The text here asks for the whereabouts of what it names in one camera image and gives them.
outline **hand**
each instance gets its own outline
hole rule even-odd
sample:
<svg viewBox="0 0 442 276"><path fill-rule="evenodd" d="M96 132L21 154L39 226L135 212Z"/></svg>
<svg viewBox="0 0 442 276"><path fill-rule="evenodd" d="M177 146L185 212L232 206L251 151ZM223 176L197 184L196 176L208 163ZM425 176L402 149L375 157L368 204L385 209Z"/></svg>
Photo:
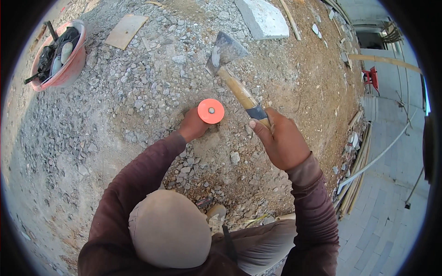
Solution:
<svg viewBox="0 0 442 276"><path fill-rule="evenodd" d="M198 115L198 108L194 107L186 113L177 132L184 137L186 143L189 143L193 139L203 136L210 126L210 124L201 120Z"/></svg>
<svg viewBox="0 0 442 276"><path fill-rule="evenodd" d="M249 126L266 148L270 161L281 170L290 170L310 155L309 147L293 119L282 116L273 108L266 108L271 128L253 119Z"/></svg>

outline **axe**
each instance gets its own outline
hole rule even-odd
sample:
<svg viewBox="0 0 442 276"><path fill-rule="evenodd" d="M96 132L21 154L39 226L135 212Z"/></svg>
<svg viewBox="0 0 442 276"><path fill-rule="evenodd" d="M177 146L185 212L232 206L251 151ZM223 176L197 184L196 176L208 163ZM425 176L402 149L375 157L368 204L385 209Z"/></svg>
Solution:
<svg viewBox="0 0 442 276"><path fill-rule="evenodd" d="M249 53L235 39L223 31L218 33L212 54L206 63L206 71L214 77L220 76L240 104L246 109L246 112L253 119L260 120L268 129L270 122L266 112L255 100L246 87L233 75L226 65L236 59L245 57Z"/></svg>

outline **person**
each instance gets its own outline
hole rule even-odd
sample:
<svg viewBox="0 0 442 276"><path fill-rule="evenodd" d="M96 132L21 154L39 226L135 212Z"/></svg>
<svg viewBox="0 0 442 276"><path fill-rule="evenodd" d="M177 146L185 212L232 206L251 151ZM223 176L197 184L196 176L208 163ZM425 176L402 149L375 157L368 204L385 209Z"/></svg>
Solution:
<svg viewBox="0 0 442 276"><path fill-rule="evenodd" d="M206 217L184 195L158 189L186 144L210 127L193 108L177 131L144 150L104 191L78 274L254 275L288 254L282 275L335 275L338 224L325 177L295 122L271 108L266 113L270 130L254 119L249 125L292 181L296 223L280 220L231 233L223 227L211 236L207 220L222 224L222 205Z"/></svg>

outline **bucket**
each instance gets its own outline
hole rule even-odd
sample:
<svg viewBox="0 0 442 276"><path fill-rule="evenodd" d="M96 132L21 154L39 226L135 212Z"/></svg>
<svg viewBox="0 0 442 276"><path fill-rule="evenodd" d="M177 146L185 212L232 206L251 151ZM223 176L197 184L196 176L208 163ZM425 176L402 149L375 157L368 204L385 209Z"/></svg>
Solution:
<svg viewBox="0 0 442 276"><path fill-rule="evenodd" d="M43 91L49 86L67 87L74 83L83 70L84 64L86 63L86 50L84 49L84 44L87 41L86 27L84 26L83 21L79 19L68 21L57 29L56 32L58 36L66 31L66 27L74 27L77 29L77 31L80 33L78 43L66 63L63 64L55 75L52 75L52 77L48 78L44 82L41 82L38 78L31 81L30 84L32 88L37 92ZM30 72L31 76L37 74L38 61L40 59L40 54L42 53L43 47L49 45L52 41L52 36L49 36L40 47L40 50L38 50L32 64L32 69Z"/></svg>

